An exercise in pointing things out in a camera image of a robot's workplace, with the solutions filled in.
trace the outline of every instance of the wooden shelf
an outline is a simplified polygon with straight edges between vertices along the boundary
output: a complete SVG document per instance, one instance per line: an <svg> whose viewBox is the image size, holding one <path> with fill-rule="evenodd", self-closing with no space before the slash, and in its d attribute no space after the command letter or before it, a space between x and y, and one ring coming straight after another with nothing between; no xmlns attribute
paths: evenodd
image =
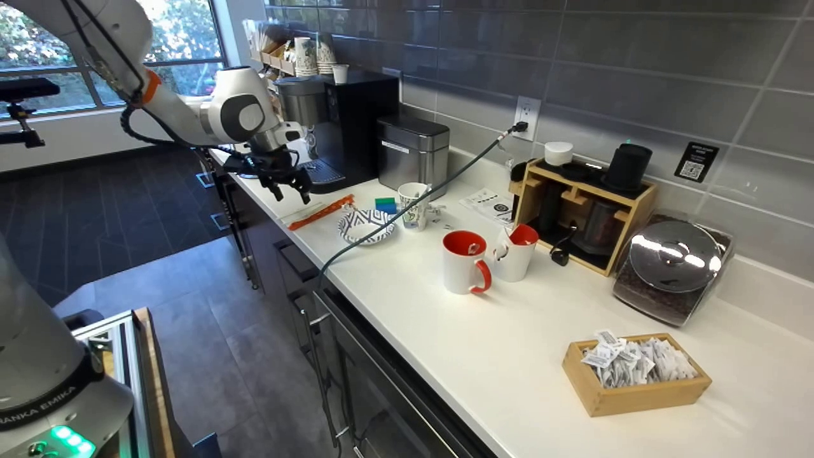
<svg viewBox="0 0 814 458"><path fill-rule="evenodd" d="M577 264L603 276L614 276L629 237L652 220L656 202L652 183L644 183L636 197L622 197L542 167L526 167L513 195L518 197L513 223L531 224L542 248L561 244ZM594 223L600 223L600 231L584 234L584 226Z"/></svg>

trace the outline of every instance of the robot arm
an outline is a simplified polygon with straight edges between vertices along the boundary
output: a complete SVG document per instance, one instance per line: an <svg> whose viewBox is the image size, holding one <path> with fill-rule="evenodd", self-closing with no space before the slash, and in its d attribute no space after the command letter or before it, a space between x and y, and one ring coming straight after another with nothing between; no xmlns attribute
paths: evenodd
<svg viewBox="0 0 814 458"><path fill-rule="evenodd" d="M31 20L65 41L72 53L90 65L131 109L145 109L181 145L212 147L250 144L264 158L254 172L283 198L288 183L307 202L310 178L284 147L284 126L276 119L268 86L252 69L223 69L209 99L181 99L161 77L142 67L152 27L137 0L6 0Z"/></svg>

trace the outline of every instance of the green light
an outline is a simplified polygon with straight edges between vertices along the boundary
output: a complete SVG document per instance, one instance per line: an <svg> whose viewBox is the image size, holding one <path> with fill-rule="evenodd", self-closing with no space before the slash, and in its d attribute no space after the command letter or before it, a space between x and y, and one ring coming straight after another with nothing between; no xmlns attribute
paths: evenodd
<svg viewBox="0 0 814 458"><path fill-rule="evenodd" d="M65 425L50 427L48 449L64 458L92 458L96 454L96 445L92 440L82 439Z"/></svg>

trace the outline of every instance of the power cord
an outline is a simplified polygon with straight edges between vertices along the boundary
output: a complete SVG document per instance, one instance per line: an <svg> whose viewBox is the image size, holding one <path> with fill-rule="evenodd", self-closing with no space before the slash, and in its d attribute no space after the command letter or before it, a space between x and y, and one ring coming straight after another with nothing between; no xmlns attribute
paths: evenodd
<svg viewBox="0 0 814 458"><path fill-rule="evenodd" d="M517 122L511 126L505 133L500 133L497 141L490 141L476 158L470 158L460 172L451 174L442 183L433 187L430 195L421 195L420 198L409 202L404 210L399 210L391 220L387 220L385 224L378 224L373 231L369 231L366 237L352 242L349 248L338 251L332 258L329 258L329 262L321 268L317 273L317 287L324 287L326 284L326 273L329 268L343 258L345 253L355 251L358 244L369 242L372 237L382 234L387 226L391 226L399 216L404 216L413 206L428 202L433 195L447 189L452 182L457 182L469 168L472 168L483 156L488 156L497 145L504 144L504 139L508 139L511 133L526 133L530 122Z"/></svg>

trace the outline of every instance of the red mug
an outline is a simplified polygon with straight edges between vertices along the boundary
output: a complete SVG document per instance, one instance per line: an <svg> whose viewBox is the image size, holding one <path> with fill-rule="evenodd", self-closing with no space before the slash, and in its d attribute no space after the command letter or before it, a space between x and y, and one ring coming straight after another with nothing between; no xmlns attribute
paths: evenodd
<svg viewBox="0 0 814 458"><path fill-rule="evenodd" d="M442 286L452 292L483 296L490 287L490 270L483 261L485 239L476 231L442 237Z"/></svg>

